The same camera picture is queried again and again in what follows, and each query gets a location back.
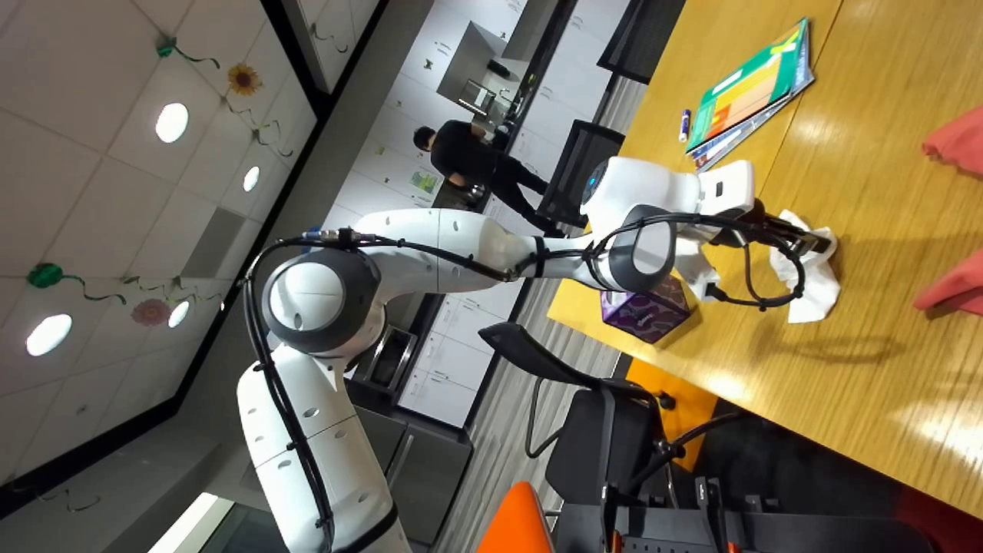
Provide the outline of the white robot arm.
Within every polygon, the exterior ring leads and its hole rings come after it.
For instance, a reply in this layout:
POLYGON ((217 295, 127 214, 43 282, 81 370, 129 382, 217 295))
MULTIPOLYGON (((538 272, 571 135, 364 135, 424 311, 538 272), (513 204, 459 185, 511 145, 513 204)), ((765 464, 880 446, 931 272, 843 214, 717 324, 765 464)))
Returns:
POLYGON ((256 363, 238 377, 238 418, 265 504, 289 553, 411 553, 391 481, 348 394, 348 374, 404 322, 409 304, 516 280, 575 280, 651 295, 680 280, 725 295, 713 245, 765 242, 809 292, 836 237, 757 195, 748 159, 672 173, 601 159, 564 237, 522 234, 469 210, 386 210, 348 227, 281 238, 253 257, 244 318, 256 363))

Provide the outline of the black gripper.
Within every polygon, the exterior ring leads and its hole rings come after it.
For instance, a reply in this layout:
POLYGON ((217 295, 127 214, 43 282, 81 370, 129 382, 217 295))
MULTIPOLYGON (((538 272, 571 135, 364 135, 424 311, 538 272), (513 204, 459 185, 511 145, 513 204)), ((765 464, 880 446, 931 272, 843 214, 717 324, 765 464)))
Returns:
MULTIPOLYGON (((717 234, 719 245, 749 245, 749 242, 765 242, 765 245, 830 245, 830 237, 813 234, 813 230, 797 230, 791 221, 767 214, 767 211, 749 211, 749 214, 736 214, 721 223, 717 234)), ((802 266, 827 260, 824 251, 797 251, 793 260, 802 266)))

